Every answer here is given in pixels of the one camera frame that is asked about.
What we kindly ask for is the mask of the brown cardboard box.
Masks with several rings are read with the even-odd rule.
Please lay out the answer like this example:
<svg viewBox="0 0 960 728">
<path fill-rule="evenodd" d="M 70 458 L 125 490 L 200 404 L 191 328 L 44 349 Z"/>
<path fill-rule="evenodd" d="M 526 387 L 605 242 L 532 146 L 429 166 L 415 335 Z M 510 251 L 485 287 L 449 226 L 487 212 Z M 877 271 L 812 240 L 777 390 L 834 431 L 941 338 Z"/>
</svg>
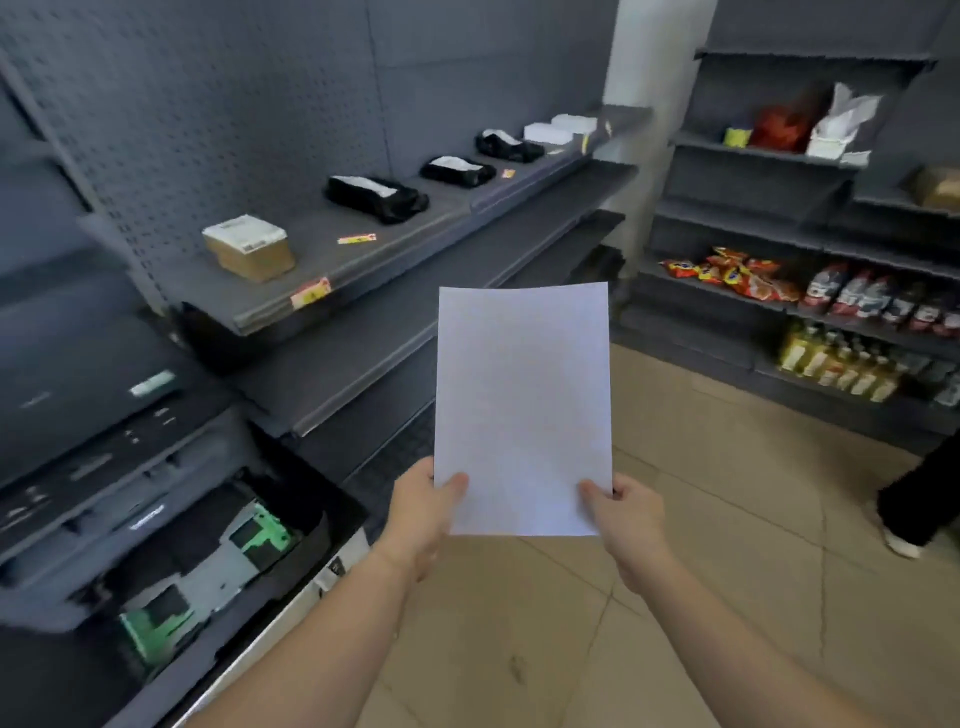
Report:
<svg viewBox="0 0 960 728">
<path fill-rule="evenodd" d="M 296 267 L 287 231 L 244 214 L 201 231 L 222 269 L 254 284 L 265 284 Z"/>
</svg>

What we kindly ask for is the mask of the person's left hand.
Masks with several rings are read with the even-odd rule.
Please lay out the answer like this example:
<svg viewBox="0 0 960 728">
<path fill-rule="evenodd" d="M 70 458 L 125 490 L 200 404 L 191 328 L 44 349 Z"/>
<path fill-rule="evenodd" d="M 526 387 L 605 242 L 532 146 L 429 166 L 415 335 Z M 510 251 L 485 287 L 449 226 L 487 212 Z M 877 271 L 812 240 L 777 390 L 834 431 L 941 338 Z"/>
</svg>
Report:
<svg viewBox="0 0 960 728">
<path fill-rule="evenodd" d="M 432 568 L 455 515 L 432 517 L 429 488 L 437 484 L 434 475 L 434 459 L 424 457 L 395 480 L 386 524 L 373 547 L 374 554 L 412 583 L 422 581 Z"/>
</svg>

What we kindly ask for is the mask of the row of yellow drink bottles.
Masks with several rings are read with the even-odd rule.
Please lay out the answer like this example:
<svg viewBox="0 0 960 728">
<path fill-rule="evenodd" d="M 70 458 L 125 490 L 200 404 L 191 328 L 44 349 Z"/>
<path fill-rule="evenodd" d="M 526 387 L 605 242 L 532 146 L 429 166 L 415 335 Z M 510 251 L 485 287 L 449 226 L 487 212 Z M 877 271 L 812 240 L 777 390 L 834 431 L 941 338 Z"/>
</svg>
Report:
<svg viewBox="0 0 960 728">
<path fill-rule="evenodd" d="M 819 389 L 882 405 L 906 386 L 909 370 L 893 346 L 822 323 L 793 320 L 774 370 Z"/>
</svg>

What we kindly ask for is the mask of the person's right forearm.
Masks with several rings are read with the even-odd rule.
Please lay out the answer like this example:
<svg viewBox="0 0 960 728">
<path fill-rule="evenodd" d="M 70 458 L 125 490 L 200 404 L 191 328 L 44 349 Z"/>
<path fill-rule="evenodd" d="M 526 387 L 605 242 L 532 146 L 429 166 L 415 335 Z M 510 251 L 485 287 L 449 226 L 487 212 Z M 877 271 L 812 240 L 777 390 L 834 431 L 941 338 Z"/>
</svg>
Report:
<svg viewBox="0 0 960 728">
<path fill-rule="evenodd" d="M 887 728 L 754 630 L 669 550 L 617 565 L 721 728 Z"/>
</svg>

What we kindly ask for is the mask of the person's left forearm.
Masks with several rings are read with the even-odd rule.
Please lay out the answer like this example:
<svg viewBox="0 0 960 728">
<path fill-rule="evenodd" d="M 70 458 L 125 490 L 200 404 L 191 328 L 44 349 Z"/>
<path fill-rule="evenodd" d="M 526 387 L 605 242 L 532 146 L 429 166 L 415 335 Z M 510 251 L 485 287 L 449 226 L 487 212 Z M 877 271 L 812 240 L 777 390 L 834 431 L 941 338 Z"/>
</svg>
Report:
<svg viewBox="0 0 960 728">
<path fill-rule="evenodd" d="M 418 579 L 417 557 L 378 544 L 184 728 L 355 728 Z"/>
</svg>

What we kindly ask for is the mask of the black printer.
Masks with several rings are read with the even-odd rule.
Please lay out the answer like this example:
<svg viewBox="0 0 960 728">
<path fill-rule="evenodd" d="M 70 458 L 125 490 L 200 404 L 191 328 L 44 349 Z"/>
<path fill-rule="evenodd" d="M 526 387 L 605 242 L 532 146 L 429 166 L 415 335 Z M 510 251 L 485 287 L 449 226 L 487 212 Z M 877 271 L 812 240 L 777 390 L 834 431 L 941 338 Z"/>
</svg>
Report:
<svg viewBox="0 0 960 728">
<path fill-rule="evenodd" d="M 0 275 L 0 625 L 75 630 L 95 581 L 255 459 L 226 387 L 104 253 Z"/>
</svg>

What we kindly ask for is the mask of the white paper sheet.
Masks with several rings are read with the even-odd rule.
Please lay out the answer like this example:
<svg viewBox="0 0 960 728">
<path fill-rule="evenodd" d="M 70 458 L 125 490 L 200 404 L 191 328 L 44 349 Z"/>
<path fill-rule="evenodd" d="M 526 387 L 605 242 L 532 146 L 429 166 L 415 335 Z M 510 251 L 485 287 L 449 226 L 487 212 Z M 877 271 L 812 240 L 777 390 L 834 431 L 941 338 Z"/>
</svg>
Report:
<svg viewBox="0 0 960 728">
<path fill-rule="evenodd" d="M 609 285 L 438 290 L 434 468 L 469 484 L 457 536 L 593 537 L 611 491 Z"/>
</svg>

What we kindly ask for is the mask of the black wrapped package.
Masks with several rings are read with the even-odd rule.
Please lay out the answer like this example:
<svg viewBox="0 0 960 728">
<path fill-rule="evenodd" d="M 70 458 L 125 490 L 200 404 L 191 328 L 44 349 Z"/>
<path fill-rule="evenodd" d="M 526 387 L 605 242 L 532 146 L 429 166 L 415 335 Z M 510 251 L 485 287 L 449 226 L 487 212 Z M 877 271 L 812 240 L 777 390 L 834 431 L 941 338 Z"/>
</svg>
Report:
<svg viewBox="0 0 960 728">
<path fill-rule="evenodd" d="M 546 148 L 536 142 L 517 139 L 498 128 L 487 128 L 474 137 L 477 152 L 483 156 L 514 164 L 533 164 L 546 155 Z"/>
<path fill-rule="evenodd" d="M 430 207 L 426 193 L 376 176 L 331 175 L 323 194 L 330 202 L 370 215 L 383 225 L 405 223 Z"/>
<path fill-rule="evenodd" d="M 498 176 L 498 170 L 491 164 L 444 154 L 426 161 L 419 169 L 419 176 L 448 186 L 475 189 L 491 182 Z"/>
</svg>

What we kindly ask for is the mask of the open printer paper tray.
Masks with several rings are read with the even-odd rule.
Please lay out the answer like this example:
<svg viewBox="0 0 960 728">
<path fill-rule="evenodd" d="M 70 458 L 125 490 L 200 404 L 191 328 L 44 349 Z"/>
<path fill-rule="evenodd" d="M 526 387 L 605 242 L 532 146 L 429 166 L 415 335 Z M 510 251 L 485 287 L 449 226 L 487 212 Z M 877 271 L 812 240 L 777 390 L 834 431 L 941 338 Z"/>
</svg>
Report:
<svg viewBox="0 0 960 728">
<path fill-rule="evenodd" d="M 0 728 L 182 728 L 344 574 L 367 510 L 251 433 L 253 464 L 109 570 L 84 625 L 0 627 Z"/>
</svg>

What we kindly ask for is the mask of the row of red-labelled bottles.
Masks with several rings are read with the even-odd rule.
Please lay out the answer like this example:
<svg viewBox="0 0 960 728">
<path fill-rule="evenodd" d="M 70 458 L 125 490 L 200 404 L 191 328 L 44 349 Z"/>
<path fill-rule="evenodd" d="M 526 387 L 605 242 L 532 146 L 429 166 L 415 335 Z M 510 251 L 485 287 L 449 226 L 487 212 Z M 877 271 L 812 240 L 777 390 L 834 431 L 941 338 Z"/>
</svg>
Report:
<svg viewBox="0 0 960 728">
<path fill-rule="evenodd" d="M 835 259 L 798 299 L 800 312 L 960 341 L 960 282 Z"/>
</svg>

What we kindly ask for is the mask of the person's right hand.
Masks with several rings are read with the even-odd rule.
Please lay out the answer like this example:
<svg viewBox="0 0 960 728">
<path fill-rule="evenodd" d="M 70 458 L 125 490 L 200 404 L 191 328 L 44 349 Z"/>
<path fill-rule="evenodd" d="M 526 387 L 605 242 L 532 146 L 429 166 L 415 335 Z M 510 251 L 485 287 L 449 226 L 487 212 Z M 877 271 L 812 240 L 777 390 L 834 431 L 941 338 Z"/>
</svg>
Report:
<svg viewBox="0 0 960 728">
<path fill-rule="evenodd" d="M 611 490 L 617 491 L 617 515 L 607 529 L 596 529 L 624 585 L 643 597 L 656 574 L 672 559 L 664 500 L 621 472 L 613 475 L 611 483 Z"/>
</svg>

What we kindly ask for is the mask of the yellow red price tag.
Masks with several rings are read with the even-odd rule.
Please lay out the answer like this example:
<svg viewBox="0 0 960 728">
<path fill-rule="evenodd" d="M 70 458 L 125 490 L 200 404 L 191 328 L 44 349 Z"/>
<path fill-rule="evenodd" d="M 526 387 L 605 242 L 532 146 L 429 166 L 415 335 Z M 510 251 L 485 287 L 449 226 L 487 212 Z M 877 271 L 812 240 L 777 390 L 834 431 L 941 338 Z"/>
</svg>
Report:
<svg viewBox="0 0 960 728">
<path fill-rule="evenodd" d="M 290 296 L 293 310 L 302 310 L 330 296 L 332 285 L 327 277 L 321 277 L 300 286 Z"/>
</svg>

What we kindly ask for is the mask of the red snack bag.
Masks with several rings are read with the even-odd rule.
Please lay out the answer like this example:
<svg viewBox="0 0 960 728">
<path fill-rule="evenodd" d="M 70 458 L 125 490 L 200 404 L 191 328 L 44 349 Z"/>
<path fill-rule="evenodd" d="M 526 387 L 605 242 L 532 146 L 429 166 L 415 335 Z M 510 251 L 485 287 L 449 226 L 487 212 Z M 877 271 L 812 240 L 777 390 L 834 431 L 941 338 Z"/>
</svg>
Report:
<svg viewBox="0 0 960 728">
<path fill-rule="evenodd" d="M 755 116 L 749 145 L 751 147 L 801 153 L 806 150 L 814 121 L 810 114 L 789 106 L 769 105 Z"/>
</svg>

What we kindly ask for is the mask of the grey corner shelving unit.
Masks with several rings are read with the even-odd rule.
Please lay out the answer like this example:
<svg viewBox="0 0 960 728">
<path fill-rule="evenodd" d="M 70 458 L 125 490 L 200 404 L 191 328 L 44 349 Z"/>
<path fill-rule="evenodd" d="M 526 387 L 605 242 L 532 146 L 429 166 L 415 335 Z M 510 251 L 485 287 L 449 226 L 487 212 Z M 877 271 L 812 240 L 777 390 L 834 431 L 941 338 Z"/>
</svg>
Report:
<svg viewBox="0 0 960 728">
<path fill-rule="evenodd" d="M 779 261 L 800 295 L 830 261 L 960 283 L 960 214 L 921 208 L 923 166 L 960 167 L 960 0 L 717 0 L 636 277 L 618 292 L 617 344 L 820 421 L 923 455 L 960 429 L 960 405 L 935 403 L 960 341 L 804 313 L 670 277 L 659 262 L 714 247 Z M 784 106 L 827 112 L 834 83 L 882 95 L 844 162 L 805 151 L 723 146 Z M 778 373 L 793 320 L 891 345 L 913 375 L 882 404 Z"/>
</svg>

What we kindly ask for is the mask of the pile of orange snack packets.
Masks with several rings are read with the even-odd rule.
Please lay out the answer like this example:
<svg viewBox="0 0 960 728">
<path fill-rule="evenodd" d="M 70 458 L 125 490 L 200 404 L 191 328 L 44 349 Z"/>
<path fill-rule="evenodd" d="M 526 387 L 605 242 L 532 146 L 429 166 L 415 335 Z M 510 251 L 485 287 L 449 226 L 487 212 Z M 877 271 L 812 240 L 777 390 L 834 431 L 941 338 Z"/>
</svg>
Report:
<svg viewBox="0 0 960 728">
<path fill-rule="evenodd" d="M 722 288 L 755 302 L 791 305 L 801 299 L 798 286 L 782 276 L 780 261 L 729 247 L 714 247 L 700 261 L 667 258 L 658 264 L 670 278 Z"/>
</svg>

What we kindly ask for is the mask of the grey pegboard shelving unit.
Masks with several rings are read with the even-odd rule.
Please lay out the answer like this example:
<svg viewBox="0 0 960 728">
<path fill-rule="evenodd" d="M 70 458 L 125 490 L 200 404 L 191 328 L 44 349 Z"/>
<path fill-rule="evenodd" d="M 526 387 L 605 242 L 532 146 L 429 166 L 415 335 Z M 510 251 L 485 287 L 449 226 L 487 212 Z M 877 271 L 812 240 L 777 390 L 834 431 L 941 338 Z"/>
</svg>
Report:
<svg viewBox="0 0 960 728">
<path fill-rule="evenodd" d="M 604 211 L 637 167 L 598 147 L 642 125 L 603 103 L 619 0 L 0 0 L 0 89 L 119 248 L 155 309 L 260 431 L 369 507 L 432 444 L 438 294 L 606 282 Z M 513 163 L 486 129 L 596 116 Z M 420 176 L 490 164 L 475 189 Z M 429 196 L 402 224 L 327 199 L 331 175 Z M 248 214 L 287 232 L 292 271 L 226 271 L 202 230 Z M 339 245 L 339 237 L 377 234 Z M 326 277 L 329 296 L 290 296 Z"/>
</svg>

